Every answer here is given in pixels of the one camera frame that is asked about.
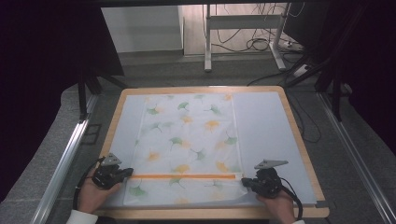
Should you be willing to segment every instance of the human hand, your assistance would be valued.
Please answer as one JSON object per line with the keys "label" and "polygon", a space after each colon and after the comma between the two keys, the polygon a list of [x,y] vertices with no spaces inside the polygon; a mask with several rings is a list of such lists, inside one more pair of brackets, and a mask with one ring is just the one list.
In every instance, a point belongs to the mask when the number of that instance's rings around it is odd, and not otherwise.
{"label": "human hand", "polygon": [[96,211],[110,194],[115,193],[121,187],[121,183],[118,183],[111,189],[99,189],[90,178],[90,176],[93,176],[93,173],[94,169],[86,177],[79,193],[78,211],[83,213],[91,214]]}
{"label": "human hand", "polygon": [[265,203],[269,212],[281,223],[290,224],[296,221],[293,210],[293,199],[284,190],[281,190],[274,199],[256,196],[257,200]]}

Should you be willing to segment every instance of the gray carpet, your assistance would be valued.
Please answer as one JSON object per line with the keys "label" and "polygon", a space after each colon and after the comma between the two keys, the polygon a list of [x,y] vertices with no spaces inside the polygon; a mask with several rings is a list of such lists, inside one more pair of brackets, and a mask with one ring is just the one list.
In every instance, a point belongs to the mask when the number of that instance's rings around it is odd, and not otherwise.
{"label": "gray carpet", "polygon": [[[212,73],[204,72],[203,57],[183,58],[179,55],[165,54],[136,58],[135,55],[123,54],[120,60],[125,77],[118,79],[131,87],[139,88],[245,86],[256,78],[278,72],[271,55],[215,57]],[[276,85],[282,78],[282,76],[269,77],[254,85]],[[327,220],[309,218],[305,222],[382,223],[375,204],[363,186],[313,89],[315,80],[315,77],[309,78],[288,90],[290,101],[295,107],[294,116],[301,127],[306,148],[331,209]],[[100,81],[103,92],[92,114],[90,129],[78,149],[47,223],[65,223],[72,207],[74,187],[89,163],[98,157],[105,140],[121,89],[105,80],[100,79]],[[2,202],[1,223],[28,223],[32,218],[35,207],[78,121],[77,108],[78,101],[74,87],[65,92],[59,116],[52,125],[48,137],[43,141],[42,147],[37,151],[36,157],[22,175],[23,178]],[[396,204],[396,159],[392,152],[348,104],[347,98],[342,100],[341,113],[343,123],[367,166],[385,191],[389,201]],[[131,221],[119,220],[119,223],[131,223]]]}

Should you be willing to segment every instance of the person's left hand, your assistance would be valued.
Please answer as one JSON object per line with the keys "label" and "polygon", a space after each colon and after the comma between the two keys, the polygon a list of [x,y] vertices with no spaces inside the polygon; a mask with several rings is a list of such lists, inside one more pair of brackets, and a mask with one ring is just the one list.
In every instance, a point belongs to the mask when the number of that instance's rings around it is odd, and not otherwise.
{"label": "person's left hand", "polygon": [[115,193],[121,187],[121,183],[118,183],[111,189],[99,189],[91,179],[94,171],[94,169],[90,171],[79,193],[78,211],[83,213],[92,214],[106,201],[110,194]]}

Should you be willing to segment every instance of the orange strip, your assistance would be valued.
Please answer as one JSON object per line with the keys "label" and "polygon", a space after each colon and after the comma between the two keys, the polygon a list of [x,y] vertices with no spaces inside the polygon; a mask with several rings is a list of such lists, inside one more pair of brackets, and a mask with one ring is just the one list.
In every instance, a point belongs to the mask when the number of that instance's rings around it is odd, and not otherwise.
{"label": "orange strip", "polygon": [[173,179],[173,178],[190,178],[190,179],[235,179],[235,175],[132,175],[132,179]]}

